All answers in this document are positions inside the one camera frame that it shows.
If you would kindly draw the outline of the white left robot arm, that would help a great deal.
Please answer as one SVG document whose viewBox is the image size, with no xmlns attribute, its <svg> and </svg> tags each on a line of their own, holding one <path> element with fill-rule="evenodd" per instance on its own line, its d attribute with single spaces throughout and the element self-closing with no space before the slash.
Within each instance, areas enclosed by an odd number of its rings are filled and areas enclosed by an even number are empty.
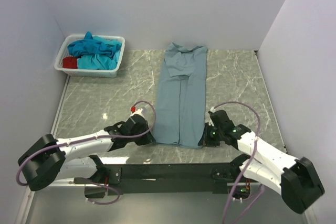
<svg viewBox="0 0 336 224">
<path fill-rule="evenodd" d="M 56 180 L 85 178 L 93 183 L 113 182 L 111 170 L 97 156 L 124 148 L 128 143 L 147 145 L 155 141 L 152 126 L 142 114 L 80 137 L 41 137 L 18 160 L 16 181 L 39 191 Z"/>
</svg>

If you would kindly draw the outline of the grey-blue t shirt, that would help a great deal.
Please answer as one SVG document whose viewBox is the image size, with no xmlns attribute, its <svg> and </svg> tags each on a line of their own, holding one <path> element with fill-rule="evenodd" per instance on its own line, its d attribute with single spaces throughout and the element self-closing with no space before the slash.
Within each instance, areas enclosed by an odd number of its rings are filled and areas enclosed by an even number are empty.
<svg viewBox="0 0 336 224">
<path fill-rule="evenodd" d="M 171 43 L 161 65 L 153 135 L 157 143 L 198 148 L 204 131 L 207 48 Z"/>
</svg>

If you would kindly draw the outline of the bright blue t shirt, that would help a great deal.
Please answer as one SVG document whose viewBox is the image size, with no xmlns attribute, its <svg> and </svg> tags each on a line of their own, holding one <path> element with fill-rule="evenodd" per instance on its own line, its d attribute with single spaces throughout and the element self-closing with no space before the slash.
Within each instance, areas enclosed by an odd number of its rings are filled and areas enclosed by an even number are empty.
<svg viewBox="0 0 336 224">
<path fill-rule="evenodd" d="M 118 40 L 107 40 L 87 32 L 84 39 L 70 43 L 67 48 L 69 54 L 74 57 L 101 55 L 113 58 L 115 53 L 120 51 L 121 46 L 122 43 Z"/>
</svg>

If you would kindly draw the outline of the red garment in basket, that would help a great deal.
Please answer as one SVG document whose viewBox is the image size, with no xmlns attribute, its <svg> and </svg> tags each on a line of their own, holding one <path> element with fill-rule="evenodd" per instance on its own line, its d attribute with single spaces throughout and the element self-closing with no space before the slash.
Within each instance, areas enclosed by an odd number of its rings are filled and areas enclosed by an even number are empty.
<svg viewBox="0 0 336 224">
<path fill-rule="evenodd" d="M 62 60 L 62 67 L 66 69 L 77 69 L 77 58 L 76 57 L 65 57 Z"/>
</svg>

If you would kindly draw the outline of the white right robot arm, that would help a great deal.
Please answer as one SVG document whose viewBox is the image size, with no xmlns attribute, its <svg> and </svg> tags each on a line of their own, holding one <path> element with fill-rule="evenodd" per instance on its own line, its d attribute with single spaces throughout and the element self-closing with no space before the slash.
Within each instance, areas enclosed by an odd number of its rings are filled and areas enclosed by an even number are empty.
<svg viewBox="0 0 336 224">
<path fill-rule="evenodd" d="M 209 118 L 199 144 L 215 147 L 224 142 L 242 152 L 230 162 L 224 178 L 255 180 L 277 192 L 297 214 L 304 213 L 325 193 L 309 159 L 296 158 L 273 147 L 248 127 L 235 125 L 224 110 L 211 110 Z"/>
</svg>

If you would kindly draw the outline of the light blue t shirt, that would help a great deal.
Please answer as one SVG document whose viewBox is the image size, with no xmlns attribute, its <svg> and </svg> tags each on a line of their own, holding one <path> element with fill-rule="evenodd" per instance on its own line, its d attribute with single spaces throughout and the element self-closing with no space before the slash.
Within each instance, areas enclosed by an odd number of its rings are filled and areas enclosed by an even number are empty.
<svg viewBox="0 0 336 224">
<path fill-rule="evenodd" d="M 110 58 L 106 55 L 83 55 L 77 59 L 78 69 L 88 70 L 114 70 L 118 62 L 115 58 Z"/>
</svg>

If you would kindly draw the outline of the white plastic laundry basket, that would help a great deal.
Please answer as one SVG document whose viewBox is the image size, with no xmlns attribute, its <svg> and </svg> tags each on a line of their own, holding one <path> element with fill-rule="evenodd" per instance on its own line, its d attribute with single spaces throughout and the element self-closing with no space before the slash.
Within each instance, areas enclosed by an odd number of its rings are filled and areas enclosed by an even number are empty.
<svg viewBox="0 0 336 224">
<path fill-rule="evenodd" d="M 68 45 L 74 41 L 84 39 L 85 34 L 74 34 L 65 38 L 65 41 L 62 43 L 61 48 L 59 49 L 59 53 L 57 55 L 54 67 L 56 70 L 63 71 L 69 76 L 80 76 L 80 77 L 106 77 L 106 78 L 114 78 L 117 76 L 117 71 L 120 67 L 123 52 L 125 48 L 125 39 L 120 36 L 106 36 L 106 35 L 98 35 L 107 40 L 118 40 L 122 43 L 120 51 L 116 52 L 114 57 L 118 62 L 117 67 L 114 70 L 88 70 L 88 69 L 66 69 L 62 67 L 62 60 L 65 57 L 73 57 L 68 52 Z"/>
</svg>

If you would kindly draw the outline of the aluminium rail frame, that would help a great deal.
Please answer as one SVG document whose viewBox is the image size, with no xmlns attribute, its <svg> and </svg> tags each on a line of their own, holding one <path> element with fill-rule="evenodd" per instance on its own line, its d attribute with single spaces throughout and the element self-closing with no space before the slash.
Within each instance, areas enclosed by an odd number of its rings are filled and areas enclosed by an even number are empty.
<svg viewBox="0 0 336 224">
<path fill-rule="evenodd" d="M 290 168 L 281 168 L 279 175 L 257 161 L 252 161 L 250 164 L 247 162 L 231 162 L 231 164 L 237 166 L 240 171 L 236 178 L 237 180 L 241 180 L 239 175 L 242 175 L 243 178 L 252 179 L 268 187 L 281 185 L 283 178 L 288 180 L 292 178 L 300 180 L 303 178 L 303 167 L 299 161 L 295 161 L 294 165 Z M 89 177 L 94 175 L 102 165 L 121 164 L 103 164 L 100 161 L 94 162 L 92 159 L 89 159 L 87 163 L 80 162 L 78 165 L 68 163 L 61 168 L 50 167 L 47 170 L 38 172 L 35 177 L 29 177 L 27 181 L 30 188 L 34 191 L 41 190 L 51 183 L 63 179 L 73 179 L 75 184 L 84 184 L 91 182 Z"/>
</svg>

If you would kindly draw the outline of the black base crossbar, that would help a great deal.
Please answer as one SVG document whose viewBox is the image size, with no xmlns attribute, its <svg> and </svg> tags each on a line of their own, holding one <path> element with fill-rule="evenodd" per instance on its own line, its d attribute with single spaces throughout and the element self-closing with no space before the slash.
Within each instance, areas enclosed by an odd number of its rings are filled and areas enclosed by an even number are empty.
<svg viewBox="0 0 336 224">
<path fill-rule="evenodd" d="M 112 186 L 121 194 L 227 194 L 228 184 L 239 173 L 231 163 L 102 165 L 89 180 Z"/>
</svg>

